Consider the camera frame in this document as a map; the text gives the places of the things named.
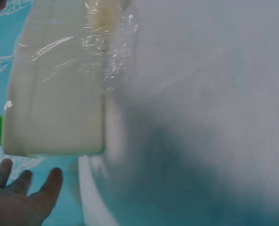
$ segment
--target white pattern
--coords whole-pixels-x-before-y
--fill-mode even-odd
[[[0,162],[5,158],[9,158],[13,161],[13,168],[10,175],[12,179],[17,179],[19,177],[19,174],[22,171],[30,170],[35,166],[38,166],[45,159],[45,157],[27,158],[27,157],[6,155],[4,154],[2,147],[0,147]]]
[[[31,4],[32,0],[9,0],[6,8],[0,13],[0,16],[11,15]]]
[[[12,63],[13,57],[13,54],[10,56],[0,56],[0,72],[3,72]]]

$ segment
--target white sponge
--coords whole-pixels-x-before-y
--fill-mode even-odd
[[[103,7],[88,19],[86,5],[99,6],[94,1]],[[117,17],[115,4],[109,8],[108,3],[34,1],[11,73],[11,104],[5,107],[1,137],[5,154],[81,155],[104,149],[103,48],[88,44],[88,22],[93,18],[93,24],[105,26]]]

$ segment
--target blue tablecloth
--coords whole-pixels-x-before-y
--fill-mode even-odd
[[[0,13],[0,114],[3,113],[6,101],[14,43],[22,30],[30,7],[30,0],[9,0],[5,10]],[[0,161],[3,158],[2,148],[0,148]],[[40,188],[52,167],[60,167],[64,171],[64,186],[58,204],[43,224],[44,226],[84,225],[80,197],[78,196],[77,158],[29,159],[12,156],[10,158],[14,161],[11,180],[15,179],[24,169],[31,169],[34,172],[30,192]]]

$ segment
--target plastic wrap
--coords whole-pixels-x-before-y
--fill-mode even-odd
[[[104,150],[105,96],[132,70],[135,12],[125,0],[33,2],[14,52],[6,154]]]

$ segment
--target finger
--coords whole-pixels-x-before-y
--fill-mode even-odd
[[[27,194],[32,183],[32,172],[30,170],[23,171],[20,176],[14,180],[5,189],[17,194]]]
[[[54,168],[49,173],[48,178],[41,189],[29,196],[32,203],[40,208],[40,217],[42,217],[42,220],[45,220],[55,207],[62,183],[62,171],[59,168]]]
[[[0,0],[0,10],[3,10],[6,7],[7,1],[6,0]]]
[[[4,188],[7,185],[12,166],[13,162],[10,159],[4,159],[0,163],[0,188]]]

